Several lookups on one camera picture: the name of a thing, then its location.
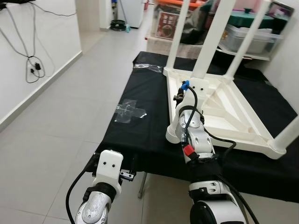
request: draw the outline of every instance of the black cable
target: black cable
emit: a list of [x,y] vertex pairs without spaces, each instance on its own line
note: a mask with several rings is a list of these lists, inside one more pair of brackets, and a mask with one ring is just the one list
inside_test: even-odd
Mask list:
[[218,141],[224,141],[224,142],[232,143],[232,145],[231,145],[231,146],[230,146],[230,147],[223,153],[223,155],[222,155],[222,159],[221,159],[221,161],[222,161],[222,164],[224,164],[224,161],[225,161],[226,156],[227,156],[227,155],[234,149],[234,147],[236,147],[237,143],[236,143],[235,141],[233,141],[233,140],[218,138],[218,137],[212,135],[211,133],[209,133],[209,132],[206,130],[206,128],[205,128],[205,132],[207,132],[208,135],[209,135],[210,137],[212,137],[213,139],[216,139],[216,140],[218,140]]
[[75,185],[77,184],[77,182],[80,180],[80,178],[83,176],[83,174],[89,170],[90,168],[92,168],[95,164],[95,162],[98,160],[98,157],[96,156],[96,153],[94,153],[92,155],[92,157],[90,158],[90,160],[88,161],[88,163],[86,164],[86,166],[84,167],[84,169],[81,171],[81,173],[76,177],[76,179],[74,180],[74,182],[71,184],[69,190],[67,191],[66,194],[66,198],[65,198],[65,207],[66,207],[66,212],[67,215],[70,219],[71,224],[75,224],[75,221],[71,215],[71,210],[70,210],[70,195],[71,195],[71,191],[73,190],[73,188],[75,187]]
[[38,80],[39,80],[39,77],[35,80],[35,81],[28,81],[28,62],[29,62],[29,57],[27,58],[27,60],[26,60],[26,67],[25,67],[25,80],[26,80],[26,82],[27,83],[36,83]]
[[73,14],[70,14],[70,15],[63,15],[63,14],[56,14],[54,12],[50,12],[50,11],[47,11],[47,10],[44,10],[43,8],[41,8],[40,6],[38,6],[37,4],[33,3],[33,2],[29,2],[31,5],[34,5],[35,7],[38,7],[39,9],[43,10],[44,12],[46,13],[51,13],[53,15],[58,15],[58,16],[66,16],[66,17],[69,17],[69,16],[72,16],[72,15],[75,15],[77,13],[73,13]]
[[[195,113],[195,111],[196,111],[198,99],[197,99],[197,94],[196,94],[195,90],[194,90],[192,87],[190,87],[189,85],[186,85],[186,87],[193,93],[194,98],[195,98],[195,104],[194,104],[194,107],[193,107],[193,109],[192,109],[192,113],[191,113],[191,115],[190,115],[190,117],[189,117],[189,119],[188,119],[188,122],[187,122],[186,126],[185,126],[185,129],[188,129],[189,124],[190,124],[190,122],[191,122],[191,120],[192,120],[192,117],[193,117],[193,115],[194,115],[194,113]],[[221,139],[221,138],[218,138],[218,137],[212,135],[211,133],[209,133],[209,132],[206,130],[206,128],[205,128],[205,132],[207,132],[208,135],[209,135],[210,137],[212,137],[212,138],[214,138],[214,139],[216,139],[216,140],[232,143],[232,146],[229,147],[229,148],[224,152],[224,154],[223,154],[223,156],[222,156],[222,160],[221,160],[221,162],[222,162],[222,164],[224,164],[224,161],[225,161],[226,156],[232,151],[232,149],[237,145],[237,143],[236,143],[235,141],[233,141],[233,140],[228,140],[228,139]]]
[[65,206],[66,206],[66,212],[67,212],[67,215],[70,219],[70,222],[71,224],[75,224],[75,221],[71,215],[71,210],[70,210],[70,195],[71,195],[71,191],[73,190],[73,188],[75,187],[75,185],[77,184],[77,182],[80,180],[80,178],[83,176],[83,174],[86,172],[87,170],[87,167],[86,166],[82,171],[81,173],[76,177],[76,179],[74,180],[74,182],[71,184],[69,190],[67,191],[67,194],[66,194],[66,198],[65,198]]
[[192,118],[193,118],[193,115],[195,114],[195,111],[196,111],[196,108],[197,108],[197,102],[198,102],[198,99],[197,99],[197,95],[196,95],[196,92],[194,91],[194,89],[193,89],[192,87],[188,86],[188,85],[186,85],[186,87],[193,93],[193,95],[194,95],[194,100],[195,100],[194,107],[193,107],[193,109],[192,109],[191,115],[190,115],[190,117],[189,117],[189,119],[188,119],[188,121],[187,121],[187,124],[186,124],[186,126],[185,126],[185,129],[187,130],[188,127],[189,127],[189,125],[190,125],[190,122],[191,122],[191,120],[192,120]]
[[253,211],[251,210],[250,206],[247,204],[247,202],[245,201],[245,199],[242,197],[242,195],[240,194],[240,192],[234,188],[234,186],[228,182],[226,179],[224,179],[223,176],[218,175],[217,176],[223,183],[225,183],[226,185],[228,185],[228,187],[236,194],[236,196],[240,199],[240,201],[243,203],[243,205],[245,206],[245,208],[247,209],[248,213],[250,214],[250,216],[252,217],[253,221],[255,224],[259,224],[256,216],[254,215]]
[[[43,75],[42,75],[42,76],[40,75],[39,70],[36,70],[38,75],[36,75],[36,74],[34,74],[34,73],[32,73],[32,74],[33,74],[35,77],[37,77],[37,78],[43,78],[43,77],[45,77],[46,72],[44,71],[44,65],[43,65],[43,62],[41,61],[41,59],[38,58],[38,57],[36,57],[36,56],[32,56],[31,58],[36,58],[36,59],[39,61],[40,65],[41,65],[41,70],[43,71]],[[36,65],[33,65],[33,64],[30,62],[30,58],[28,58],[27,63],[26,63],[27,68],[28,68],[28,62],[29,62],[32,66],[36,67]],[[28,75],[26,75],[26,82],[27,82],[27,83],[31,83],[31,82],[28,82]]]

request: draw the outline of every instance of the blue clip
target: blue clip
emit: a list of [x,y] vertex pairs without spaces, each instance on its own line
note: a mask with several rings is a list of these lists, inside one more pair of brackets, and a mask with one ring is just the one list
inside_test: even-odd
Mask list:
[[189,80],[186,80],[185,81],[185,84],[183,84],[182,86],[181,86],[181,89],[183,89],[183,90],[187,90],[188,88],[186,87],[187,85],[189,85]]

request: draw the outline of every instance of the doorway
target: doorway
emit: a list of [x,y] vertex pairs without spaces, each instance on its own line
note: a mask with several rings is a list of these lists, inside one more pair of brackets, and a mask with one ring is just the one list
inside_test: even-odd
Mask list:
[[100,1],[76,0],[81,48],[85,54],[105,32],[100,30]]

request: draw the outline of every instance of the black tablecloth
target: black tablecloth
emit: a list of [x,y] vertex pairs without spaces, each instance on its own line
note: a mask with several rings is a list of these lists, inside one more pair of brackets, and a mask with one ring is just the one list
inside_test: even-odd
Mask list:
[[[166,61],[166,56],[141,52],[134,63],[165,66]],[[194,64],[194,60],[177,58],[175,68],[192,70]],[[215,58],[208,72],[223,75],[226,69]],[[259,71],[241,66],[234,82],[275,137],[297,114],[277,89],[265,84],[263,79]],[[137,171],[188,180],[180,144],[171,144],[165,139],[170,123],[166,77],[149,69],[134,69],[120,104],[124,99],[136,100],[136,107],[145,109],[147,115],[142,119],[132,117],[131,122],[125,124],[114,122],[115,114],[97,152],[105,149],[121,152],[125,169],[130,169],[134,157]],[[220,154],[224,151],[221,147],[215,150]],[[299,202],[299,138],[279,160],[234,150],[228,155],[223,172],[241,192]]]

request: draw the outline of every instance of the hanging cord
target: hanging cord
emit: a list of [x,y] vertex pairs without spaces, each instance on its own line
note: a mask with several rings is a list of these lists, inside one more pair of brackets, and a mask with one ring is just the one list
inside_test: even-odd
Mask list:
[[39,8],[39,9],[43,10],[44,12],[46,12],[46,13],[51,13],[51,14],[53,14],[53,15],[69,17],[69,16],[72,16],[72,15],[77,14],[77,13],[73,13],[73,14],[70,14],[70,15],[56,14],[56,13],[54,13],[54,12],[50,12],[50,11],[44,10],[42,7],[40,7],[39,5],[37,5],[37,4],[33,3],[33,2],[29,2],[29,3],[30,3],[31,5],[33,5],[33,6],[35,6],[35,7],[37,7],[37,8]]
[[46,55],[48,56],[48,58],[50,59],[52,65],[53,65],[53,72],[51,75],[48,75],[47,77],[51,77],[54,75],[55,71],[56,71],[56,66],[54,63],[53,58],[50,56],[49,52],[47,51],[47,49],[45,48],[45,46],[43,45],[42,41],[39,39],[38,37],[38,32],[36,31],[36,39],[38,40],[39,44],[41,45],[41,47],[43,48],[43,50],[46,52]]
[[86,166],[84,167],[84,169],[81,171],[81,173],[76,177],[76,179],[74,180],[74,182],[71,184],[69,190],[67,191],[66,194],[66,198],[65,198],[65,207],[66,207],[66,213],[70,219],[71,224],[75,224],[75,221],[71,215],[71,209],[70,209],[70,195],[71,192],[73,190],[73,188],[75,187],[75,185],[77,184],[77,182],[80,180],[80,178],[83,176],[83,174],[87,171],[93,168],[94,164],[97,162],[98,157],[95,156],[96,153],[94,153],[92,155],[92,157],[90,158],[90,160],[88,161],[88,163],[86,164]]
[[[7,37],[7,35],[6,35],[6,34],[3,32],[3,30],[0,28],[0,32],[2,33],[2,35],[4,36],[4,38],[6,39],[6,41],[8,42],[8,44],[11,46],[11,48],[12,48],[17,54],[19,54],[19,55],[24,56],[24,57],[27,58],[27,60],[26,60],[26,66],[25,66],[25,80],[26,80],[27,83],[35,83],[35,82],[37,82],[37,81],[39,80],[39,78],[45,77],[45,75],[46,75],[46,72],[45,72],[45,69],[44,69],[43,62],[41,61],[40,58],[38,58],[38,57],[35,56],[35,54],[36,54],[36,10],[35,10],[34,6],[32,6],[32,9],[33,9],[33,55],[32,55],[32,56],[29,56],[29,52],[28,52],[28,49],[27,49],[27,47],[26,47],[26,44],[25,44],[25,42],[24,42],[24,40],[23,40],[23,38],[22,38],[22,36],[21,36],[21,34],[20,34],[20,32],[19,32],[19,29],[18,29],[18,27],[17,27],[17,25],[16,25],[16,22],[15,22],[15,20],[14,20],[14,17],[13,17],[13,15],[12,15],[11,11],[9,10],[9,8],[7,8],[7,12],[8,12],[8,14],[9,14],[9,16],[10,16],[12,22],[13,22],[14,28],[15,28],[15,30],[16,30],[16,32],[17,32],[17,35],[18,35],[18,37],[19,37],[19,39],[20,39],[20,41],[21,41],[21,43],[22,43],[22,46],[23,46],[23,48],[24,48],[25,54],[19,52],[19,51],[13,46],[13,44],[10,42],[9,38]],[[37,59],[38,62],[36,62],[35,64],[33,64],[33,63],[31,62],[31,59],[32,59],[32,58]],[[39,67],[40,67],[39,70],[42,70],[42,71],[43,71],[43,75],[42,75],[42,76],[40,75],[40,71],[39,71],[38,69],[36,69],[36,70],[37,70],[37,75],[34,73],[34,70],[31,69],[31,73],[32,73],[37,79],[34,80],[34,81],[29,81],[29,80],[28,80],[28,67],[29,67],[29,64],[30,64],[32,67],[34,67],[34,68],[36,68],[37,64],[39,64],[39,65],[40,65],[40,66],[39,66]]]

